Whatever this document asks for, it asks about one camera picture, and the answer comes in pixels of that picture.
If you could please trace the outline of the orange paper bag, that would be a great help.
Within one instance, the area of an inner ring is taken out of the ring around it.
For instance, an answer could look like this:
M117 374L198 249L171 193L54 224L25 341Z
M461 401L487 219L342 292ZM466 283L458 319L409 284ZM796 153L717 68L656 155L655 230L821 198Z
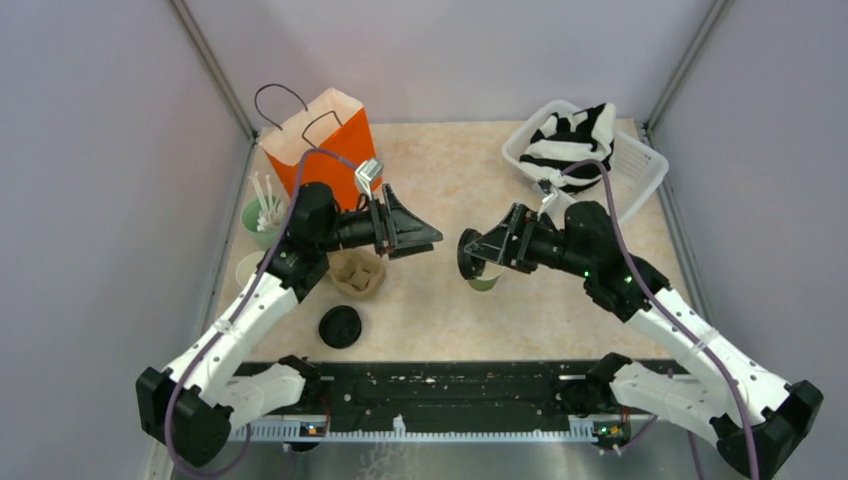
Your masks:
M274 120L266 114L260 96L274 88L294 97L300 110L285 120ZM291 88L270 83L254 93L254 108L269 123L259 134L258 144L288 194L294 193L302 155L310 148L319 148L319 153L308 156L301 183L322 182L331 187L343 210L357 207L360 192L354 170L376 156L370 123L360 100L329 88L305 102Z

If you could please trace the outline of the black and white striped cloth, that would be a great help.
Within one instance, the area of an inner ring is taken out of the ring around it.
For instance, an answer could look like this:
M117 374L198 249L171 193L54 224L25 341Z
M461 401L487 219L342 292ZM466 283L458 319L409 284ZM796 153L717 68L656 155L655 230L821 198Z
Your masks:
M550 114L519 156L519 168L544 188L576 194L593 187L602 178L596 167L581 166L568 174L563 171L585 160L597 160L607 171L612 169L616 116L612 103L571 114Z

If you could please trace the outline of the stack of green paper cups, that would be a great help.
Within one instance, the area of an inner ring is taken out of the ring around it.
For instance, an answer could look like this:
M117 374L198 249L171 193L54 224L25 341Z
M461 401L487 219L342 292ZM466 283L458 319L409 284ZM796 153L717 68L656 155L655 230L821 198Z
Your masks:
M245 288L250 283L251 277L261 265L265 254L265 251L256 251L246 255L240 260L236 266L234 274L235 280L240 289Z

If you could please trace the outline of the black cup lid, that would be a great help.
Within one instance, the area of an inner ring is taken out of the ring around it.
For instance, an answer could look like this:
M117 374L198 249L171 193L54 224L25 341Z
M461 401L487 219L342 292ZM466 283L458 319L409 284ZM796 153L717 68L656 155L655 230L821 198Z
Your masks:
M475 257L466 251L466 247L479 239L482 233L473 228L466 228L459 237L457 245L457 266L461 277L465 280L476 280L485 270L486 261Z

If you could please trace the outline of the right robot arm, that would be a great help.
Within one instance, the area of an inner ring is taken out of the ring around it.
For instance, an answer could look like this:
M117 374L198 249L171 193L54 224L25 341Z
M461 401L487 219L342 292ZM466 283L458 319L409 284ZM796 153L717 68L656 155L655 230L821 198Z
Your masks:
M771 479L809 434L823 402L811 382L769 371L708 324L650 263L622 245L619 225L595 201L565 209L564 224L514 204L487 232L465 230L457 261L466 279L487 265L522 273L541 266L583 281L587 296L664 347L690 375L682 381L610 353L590 370L586 397L600 412L648 412L711 443L749 479Z

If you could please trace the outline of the white plastic basket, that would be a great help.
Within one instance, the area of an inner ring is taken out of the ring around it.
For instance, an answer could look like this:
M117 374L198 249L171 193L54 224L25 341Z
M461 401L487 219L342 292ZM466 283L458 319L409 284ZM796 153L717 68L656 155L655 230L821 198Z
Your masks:
M548 102L521 123L503 143L501 154L504 160L517 168L519 156L530 145L535 131L551 114L556 113L564 117L579 110L578 106L566 100L555 99ZM635 217L662 183L668 169L668 160L662 154L625 130L615 129L609 178L620 225L625 225Z

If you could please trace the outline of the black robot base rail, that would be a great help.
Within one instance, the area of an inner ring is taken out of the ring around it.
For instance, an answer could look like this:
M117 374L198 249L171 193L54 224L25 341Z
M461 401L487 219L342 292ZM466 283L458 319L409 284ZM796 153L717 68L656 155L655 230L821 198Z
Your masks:
M577 419L634 418L635 407L601 399L586 376L592 360L315 362L305 393L275 415L317 415L333 433L387 431L401 417L412 433L565 432Z

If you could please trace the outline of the brown cardboard cup carrier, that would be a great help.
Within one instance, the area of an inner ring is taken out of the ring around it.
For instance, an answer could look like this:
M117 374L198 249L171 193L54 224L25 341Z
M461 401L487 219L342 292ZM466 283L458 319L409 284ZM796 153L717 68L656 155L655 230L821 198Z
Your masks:
M334 287L354 299L373 298L386 279L386 267L376 254L352 249L328 255L328 276Z

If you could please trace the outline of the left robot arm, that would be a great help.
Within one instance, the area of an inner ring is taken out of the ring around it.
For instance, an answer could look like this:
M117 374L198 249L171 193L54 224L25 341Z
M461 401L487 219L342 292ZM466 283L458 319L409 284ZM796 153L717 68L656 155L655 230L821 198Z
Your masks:
M161 369L146 368L136 380L142 430L193 479L218 479L234 469L233 464L207 468L233 431L282 407L303 414L319 404L320 376L296 356L252 376L236 372L328 272L330 253L372 246L377 255L398 259L431 251L443 239L397 199L389 184L374 195L383 170L378 160L354 165L335 159L352 171L364 206L343 210L330 185L304 182L308 160L303 158L280 233L236 300L182 354Z

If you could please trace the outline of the green paper coffee cup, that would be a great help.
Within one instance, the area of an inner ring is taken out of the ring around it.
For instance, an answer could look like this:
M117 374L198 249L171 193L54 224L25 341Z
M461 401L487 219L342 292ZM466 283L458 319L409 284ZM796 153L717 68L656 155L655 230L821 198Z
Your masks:
M502 265L487 262L480 275L468 280L468 284L478 292L489 291L497 284L504 270Z

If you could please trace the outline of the green cup with white stirrers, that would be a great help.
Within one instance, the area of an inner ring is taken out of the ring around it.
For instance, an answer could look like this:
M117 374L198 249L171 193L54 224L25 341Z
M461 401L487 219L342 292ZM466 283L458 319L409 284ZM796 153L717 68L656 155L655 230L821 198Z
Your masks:
M267 250L279 235L289 195L270 174L258 171L248 176L247 185L248 201L242 208L241 223L258 247Z

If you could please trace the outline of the stack of black cup lids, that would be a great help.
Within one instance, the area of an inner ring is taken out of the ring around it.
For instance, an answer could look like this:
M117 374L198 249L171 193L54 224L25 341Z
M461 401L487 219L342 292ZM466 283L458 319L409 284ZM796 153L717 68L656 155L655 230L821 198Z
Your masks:
M363 330L359 313L348 305L339 305L328 310L318 325L322 342L333 349L346 349L355 344Z

